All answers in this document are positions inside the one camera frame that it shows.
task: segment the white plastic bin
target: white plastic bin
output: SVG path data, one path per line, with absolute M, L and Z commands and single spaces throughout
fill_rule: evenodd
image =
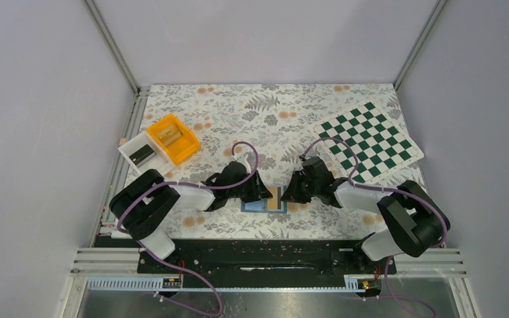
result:
M 147 160 L 138 168 L 131 161 L 130 156 L 146 144 L 155 151 L 155 156 Z M 151 138 L 146 131 L 141 132 L 136 137 L 130 139 L 130 141 L 118 147 L 118 151 L 122 154 L 122 156 L 124 156 L 130 166 L 140 175 L 149 169 L 156 169 L 162 176 L 164 176 L 176 166 L 167 153 L 155 141 L 153 141 L 153 138 Z

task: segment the leaf pattern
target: leaf pattern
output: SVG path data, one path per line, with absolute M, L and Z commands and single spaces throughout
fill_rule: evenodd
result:
M 251 142 L 259 153 L 259 173 L 266 186 L 284 186 L 301 168 L 299 155 L 313 141 L 308 125 L 346 107 L 365 101 L 382 107 L 405 127 L 391 84 L 340 85 L 154 85 L 147 100 L 140 131 L 175 114 L 196 134 L 202 149 L 174 168 L 167 178 L 202 182 L 221 172 L 232 160 L 234 140 Z M 240 145 L 253 165 L 248 147 Z M 310 155 L 330 158 L 316 146 Z M 128 172 L 125 185 L 138 174 Z M 424 185 L 420 167 L 412 164 L 378 182 L 396 186 L 411 179 Z M 229 200 L 214 212 L 172 210 L 161 227 L 174 238 L 213 239 L 361 239 L 382 231 L 385 223 L 357 209 L 336 209 L 313 199 L 291 205 L 288 213 L 244 213 L 241 202 Z
M 276 119 L 274 115 L 267 115 L 264 118 L 264 122 L 268 124 L 268 126 L 276 126 L 276 124 L 278 124 L 278 119 Z
M 271 95 L 254 96 L 246 105 L 246 109 L 254 109 L 255 111 L 267 111 L 272 106 L 277 106 L 279 104 L 279 100 L 277 97 Z

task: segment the cable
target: cable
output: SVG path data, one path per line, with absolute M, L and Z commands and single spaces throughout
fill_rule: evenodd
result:
M 195 313 L 199 313 L 200 315 L 206 315 L 206 316 L 209 316 L 209 317 L 218 317 L 218 316 L 220 316 L 223 313 L 223 302 L 221 300 L 221 296 L 219 295 L 219 293 L 217 292 L 215 287 L 213 287 L 213 285 L 208 280 L 206 280 L 202 275 L 198 274 L 197 272 L 194 272 L 193 270 L 189 270 L 187 268 L 180 267 L 180 266 L 173 265 L 171 263 L 165 262 L 164 260 L 160 259 L 157 255 L 155 255 L 155 253 L 153 253 L 150 250 L 148 250 L 145 247 L 145 245 L 143 245 L 140 241 L 137 241 L 137 242 L 138 242 L 138 244 L 141 245 L 141 247 L 145 248 L 147 254 L 149 254 L 151 257 L 153 257 L 154 260 L 156 260 L 157 262 L 161 263 L 162 265 L 165 265 L 167 267 L 173 268 L 175 270 L 181 270 L 183 272 L 187 272 L 189 274 L 192 274 L 192 275 L 198 277 L 201 281 L 203 281 L 213 291 L 213 294 L 215 295 L 215 298 L 217 299 L 217 304 L 219 306 L 219 311 L 217 313 L 208 313 L 206 311 L 202 311 L 202 310 L 196 309 L 196 308 L 192 307 L 191 305 L 186 305 L 185 303 L 181 303 L 180 301 L 176 301 L 176 300 L 168 298 L 168 297 L 163 297 L 162 299 L 165 299 L 166 301 L 169 301 L 170 303 L 173 303 L 175 305 L 179 305 L 179 306 L 184 307 L 186 309 L 190 309 L 190 310 L 192 310 Z
M 243 180 L 241 180 L 241 181 L 239 181 L 239 182 L 237 182 L 235 184 L 223 185 L 223 186 L 197 185 L 197 184 L 193 184 L 193 183 L 190 183 L 190 182 L 175 182 L 175 181 L 167 181 L 167 182 L 162 182 L 160 184 L 156 184 L 156 185 L 150 187 L 149 189 L 147 189 L 144 193 L 142 193 L 137 199 L 135 199 L 135 201 L 133 201 L 127 207 L 126 211 L 124 211 L 124 213 L 122 213 L 122 215 L 118 219 L 118 224 L 116 225 L 116 229 L 119 232 L 121 232 L 121 233 L 127 234 L 127 231 L 122 229 L 122 222 L 124 221 L 124 219 L 127 217 L 127 215 L 146 196 L 150 195 L 152 192 L 154 192 L 155 190 L 157 190 L 157 189 L 159 189 L 161 187 L 179 185 L 179 186 L 187 186 L 187 187 L 199 187 L 200 189 L 223 190 L 223 189 L 231 189 L 232 187 L 237 187 L 237 186 L 240 186 L 241 184 L 247 182 L 247 180 L 250 179 L 255 174 L 256 170 L 258 169 L 258 152 L 256 151 L 255 147 L 252 144 L 250 144 L 248 142 L 245 142 L 245 141 L 239 141 L 239 142 L 236 142 L 235 144 L 233 144 L 233 147 L 231 147 L 231 154 L 232 155 L 235 155 L 235 147 L 237 145 L 239 145 L 239 144 L 245 144 L 245 145 L 249 146 L 253 150 L 253 152 L 254 152 L 254 168 L 252 169 L 251 173 L 245 179 L 243 179 Z M 185 307 L 187 309 L 190 309 L 190 310 L 192 310 L 192 311 L 194 311 L 196 313 L 199 313 L 200 315 L 206 315 L 206 316 L 210 316 L 210 317 L 218 317 L 218 316 L 220 316 L 223 313 L 223 302 L 221 301 L 221 297 L 219 296 L 219 293 L 217 293 L 217 290 L 215 289 L 215 287 L 213 287 L 213 285 L 210 282 L 208 282 L 208 280 L 206 280 L 202 275 L 198 274 L 197 272 L 194 272 L 193 270 L 189 270 L 187 268 L 176 266 L 176 265 L 173 265 L 173 264 L 170 264 L 170 263 L 167 263 L 167 262 L 163 261 L 157 255 L 155 255 L 155 253 L 153 253 L 149 249 L 147 249 L 140 241 L 137 241 L 137 242 L 143 248 L 145 248 L 147 253 L 149 255 L 151 255 L 151 257 L 153 257 L 154 260 L 156 260 L 157 262 L 161 263 L 162 265 L 165 265 L 167 267 L 173 268 L 175 270 L 187 272 L 189 274 L 192 274 L 192 275 L 198 277 L 201 281 L 203 281 L 213 291 L 213 293 L 215 294 L 215 298 L 217 298 L 217 303 L 219 304 L 219 311 L 217 313 L 208 313 L 208 312 L 196 309 L 196 308 L 194 308 L 194 307 L 192 307 L 190 305 L 186 305 L 185 303 L 181 303 L 179 301 L 176 301 L 174 299 L 164 298 L 164 297 L 162 299 L 166 299 L 167 301 L 169 301 L 171 303 L 174 303 L 176 305 L 179 305 L 179 306 Z
M 444 219 L 442 218 L 440 212 L 438 212 L 438 210 L 433 207 L 430 203 L 428 203 L 427 201 L 425 201 L 424 199 L 414 195 L 414 194 L 411 194 L 411 193 L 408 193 L 406 191 L 403 191 L 403 190 L 400 190 L 400 189 L 397 189 L 397 188 L 394 188 L 394 187 L 381 187 L 381 186 L 377 186 L 377 185 L 368 185 L 368 184 L 357 184 L 355 183 L 353 180 L 352 180 L 352 176 L 354 175 L 354 173 L 356 173 L 356 171 L 358 170 L 358 165 L 360 164 L 360 162 L 358 161 L 358 157 L 356 156 L 356 154 L 354 153 L 354 151 L 350 148 L 350 146 L 348 146 L 348 144 L 344 141 L 344 140 L 341 140 L 341 139 L 338 139 L 338 138 L 334 138 L 334 137 L 323 137 L 323 138 L 319 138 L 315 141 L 313 141 L 313 143 L 311 143 L 309 145 L 309 147 L 306 149 L 306 151 L 304 152 L 303 156 L 307 155 L 307 153 L 311 150 L 311 148 L 313 148 L 313 146 L 318 143 L 319 141 L 324 141 L 324 140 L 334 140 L 335 142 L 338 142 L 339 144 L 342 144 L 344 147 L 346 147 L 350 153 L 352 154 L 352 158 L 354 158 L 354 161 L 355 161 L 355 165 L 354 165 L 354 168 L 352 169 L 352 171 L 350 171 L 350 173 L 348 174 L 348 182 L 353 186 L 353 187 L 359 187 L 361 189 L 366 189 L 366 190 L 373 190 L 373 191 L 390 191 L 390 192 L 395 192 L 395 193 L 399 193 L 399 194 L 402 194 L 402 195 L 405 195 L 406 197 L 410 197 L 411 199 L 414 199 L 415 201 L 421 203 L 422 205 L 425 205 L 430 211 L 432 211 L 432 213 L 438 218 L 438 220 L 440 221 L 441 225 L 442 225 L 442 237 L 440 238 L 440 240 L 438 242 L 436 242 L 433 246 L 431 247 L 438 247 L 440 246 L 441 244 L 443 244 L 446 240 L 446 237 L 447 237 L 447 225 L 446 225 L 446 222 L 444 221 Z M 387 264 L 385 266 L 385 272 L 384 272 L 384 277 L 385 277 L 385 286 L 387 287 L 387 290 L 389 291 L 389 296 L 379 296 L 378 299 L 380 298 L 386 298 L 386 297 L 390 297 L 390 298 L 393 298 L 393 300 L 406 312 L 408 312 L 409 314 L 415 316 L 415 317 L 420 317 L 420 318 L 430 318 L 430 317 L 426 317 L 426 316 L 422 316 L 422 315 L 419 315 L 417 314 L 416 312 L 412 311 L 411 309 L 408 309 L 406 306 L 404 306 L 401 301 L 398 299 L 407 299 L 407 300 L 412 300 L 412 301 L 416 301 L 418 303 L 421 303 L 422 305 L 426 306 L 428 309 L 430 309 L 432 311 L 432 313 L 434 314 L 434 316 L 432 318 L 436 318 L 438 317 L 438 314 L 436 313 L 436 310 L 434 310 L 434 308 L 430 305 L 428 305 L 426 302 L 418 299 L 418 298 L 414 298 L 414 297 L 408 297 L 408 296 L 395 296 L 395 294 L 393 294 L 393 292 L 391 291 L 391 287 L 389 286 L 389 281 L 388 281 L 388 278 L 387 278 L 387 271 L 388 271 L 388 268 L 389 268 L 389 262 L 393 259 L 393 256 L 389 256 L 387 258 Z
M 385 264 L 385 273 L 383 274 L 383 276 L 385 277 L 385 287 L 387 287 L 387 290 L 389 292 L 389 296 L 387 297 L 391 297 L 393 298 L 393 300 L 397 303 L 397 305 L 399 305 L 399 307 L 401 307 L 404 311 L 408 312 L 409 314 L 415 316 L 415 317 L 419 317 L 419 318 L 437 318 L 438 317 L 438 313 L 436 312 L 436 310 L 431 306 L 429 305 L 428 303 L 426 303 L 425 301 L 423 300 L 420 300 L 418 298 L 414 298 L 414 297 L 410 297 L 410 296 L 395 296 L 395 294 L 393 293 L 393 291 L 391 290 L 391 286 L 389 286 L 389 281 L 388 281 L 388 278 L 387 278 L 387 271 L 389 270 L 389 262 L 391 262 L 391 260 L 393 259 L 393 255 L 392 256 L 389 256 L 387 258 L 387 263 Z M 423 316 L 423 315 L 419 315 L 418 313 L 416 313 L 415 311 L 412 311 L 411 309 L 408 309 L 408 307 L 406 307 L 405 305 L 403 305 L 401 303 L 401 301 L 399 300 L 400 299 L 407 299 L 407 300 L 412 300 L 412 301 L 416 301 L 418 303 L 421 303 L 422 305 L 424 305 L 425 307 L 427 307 L 428 309 L 430 309 L 430 311 L 432 311 L 433 315 L 432 316 Z
M 379 278 L 379 276 L 381 276 L 381 267 L 378 265 L 376 267 L 376 274 L 374 275 L 374 280 L 373 282 L 377 281 L 377 279 Z

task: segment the orange plastic bin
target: orange plastic bin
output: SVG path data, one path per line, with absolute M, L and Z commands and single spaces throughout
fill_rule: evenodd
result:
M 183 162 L 201 149 L 196 135 L 173 114 L 165 116 L 146 131 L 166 151 L 174 164 Z

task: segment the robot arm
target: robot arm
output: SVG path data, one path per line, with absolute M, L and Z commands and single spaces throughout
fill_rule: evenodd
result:
M 258 172 L 239 186 L 222 189 L 245 179 L 250 172 L 246 162 L 233 161 L 221 173 L 210 176 L 200 187 L 186 182 L 167 182 L 157 170 L 151 169 L 120 191 L 110 201 L 109 207 L 118 220 L 122 219 L 122 225 L 132 239 L 140 241 L 159 258 L 165 259 L 174 251 L 174 243 L 160 224 L 172 209 L 214 211 L 223 207 L 231 198 L 253 202 L 272 197 Z M 156 185 L 157 189 L 138 201 L 131 213 L 122 218 L 136 200 Z
M 307 203 L 318 197 L 334 207 L 354 207 L 383 216 L 388 230 L 372 233 L 359 243 L 359 248 L 372 261 L 405 253 L 419 257 L 442 236 L 438 218 L 420 202 L 399 193 L 370 191 L 352 186 L 348 178 L 335 179 L 319 157 L 304 160 L 302 170 L 293 173 L 283 201 Z M 405 181 L 398 189 L 420 197 L 440 209 L 416 183 Z M 409 215 L 407 210 L 415 209 Z M 450 224 L 440 213 L 447 228 Z

